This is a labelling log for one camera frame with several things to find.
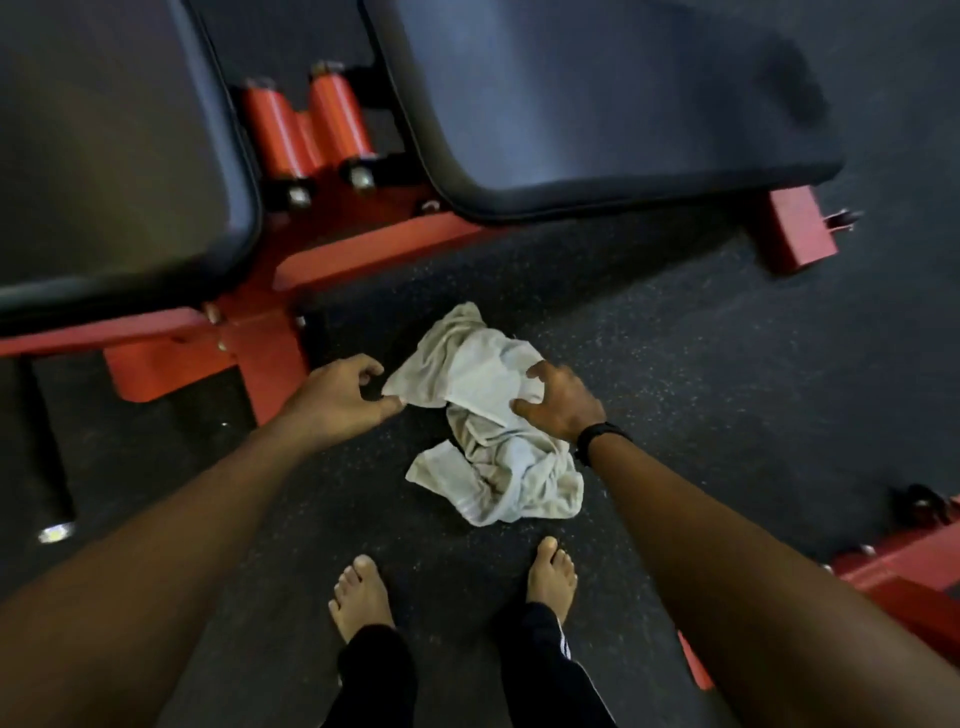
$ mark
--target black wristwatch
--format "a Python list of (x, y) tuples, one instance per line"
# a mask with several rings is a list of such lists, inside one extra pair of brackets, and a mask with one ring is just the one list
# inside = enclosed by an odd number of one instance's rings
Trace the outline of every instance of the black wristwatch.
[(612, 432), (614, 435), (619, 435), (625, 440), (630, 440), (630, 442), (634, 441), (630, 435), (613, 423), (599, 423), (597, 425), (591, 425), (580, 433), (580, 435), (577, 437), (577, 449), (573, 453), (573, 456), (589, 468), (590, 443), (593, 441), (594, 437), (606, 434), (607, 432)]

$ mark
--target forearm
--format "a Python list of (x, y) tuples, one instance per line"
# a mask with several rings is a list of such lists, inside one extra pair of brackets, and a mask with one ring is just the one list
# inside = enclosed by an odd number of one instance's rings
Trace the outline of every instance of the forearm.
[(284, 477), (269, 427), (0, 606), (0, 723), (149, 724)]
[(749, 724), (960, 724), (952, 668), (628, 441), (590, 446), (663, 603)]

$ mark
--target hand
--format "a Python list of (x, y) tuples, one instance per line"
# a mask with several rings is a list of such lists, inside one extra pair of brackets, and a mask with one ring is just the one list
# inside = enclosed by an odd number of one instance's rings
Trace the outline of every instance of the hand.
[(580, 433), (589, 426), (607, 421), (603, 404), (569, 367), (558, 369), (543, 360), (530, 367), (527, 376), (535, 377), (546, 385), (543, 403), (513, 400), (510, 408), (537, 429), (568, 443), (575, 443)]
[(309, 450), (361, 435), (403, 409), (399, 397), (360, 396), (360, 387), (382, 374), (383, 365), (364, 353), (332, 361), (311, 373), (270, 425)]

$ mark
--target black sweatpants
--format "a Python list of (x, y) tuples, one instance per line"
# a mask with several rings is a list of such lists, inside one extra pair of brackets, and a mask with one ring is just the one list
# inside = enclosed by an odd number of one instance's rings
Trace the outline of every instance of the black sweatpants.
[[(497, 642), (514, 728), (615, 728), (586, 671), (570, 659), (548, 607), (517, 607), (501, 621)], [(324, 728), (413, 725), (417, 671), (396, 630), (364, 627), (340, 653), (338, 667), (343, 687)]]

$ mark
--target crumpled towel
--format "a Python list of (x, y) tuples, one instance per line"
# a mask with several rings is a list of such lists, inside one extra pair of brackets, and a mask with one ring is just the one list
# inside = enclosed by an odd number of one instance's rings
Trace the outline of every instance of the crumpled towel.
[(473, 303), (434, 324), (383, 394), (417, 407), (446, 406), (463, 452), (446, 440), (417, 456), (407, 480), (448, 498), (473, 525), (576, 516), (584, 479), (569, 444), (510, 409), (517, 398), (543, 401), (543, 382), (526, 376), (542, 359), (529, 343), (487, 328)]

